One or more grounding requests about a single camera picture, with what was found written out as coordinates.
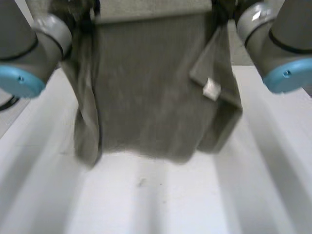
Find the gray cloth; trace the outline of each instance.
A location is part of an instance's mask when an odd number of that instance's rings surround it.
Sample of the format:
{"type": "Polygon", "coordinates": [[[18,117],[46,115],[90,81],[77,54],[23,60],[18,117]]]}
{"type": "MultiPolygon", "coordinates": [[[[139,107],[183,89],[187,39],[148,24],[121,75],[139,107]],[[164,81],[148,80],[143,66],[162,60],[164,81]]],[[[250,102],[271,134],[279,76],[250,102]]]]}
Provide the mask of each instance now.
{"type": "Polygon", "coordinates": [[[196,149],[219,150],[232,132],[241,106],[226,27],[216,31],[209,12],[174,14],[103,19],[93,34],[75,33],[63,68],[79,102],[75,149],[87,165],[101,150],[183,163],[196,149]],[[210,41],[214,32],[222,39],[210,41]],[[217,101],[202,94],[207,77],[221,85],[217,101]]]}

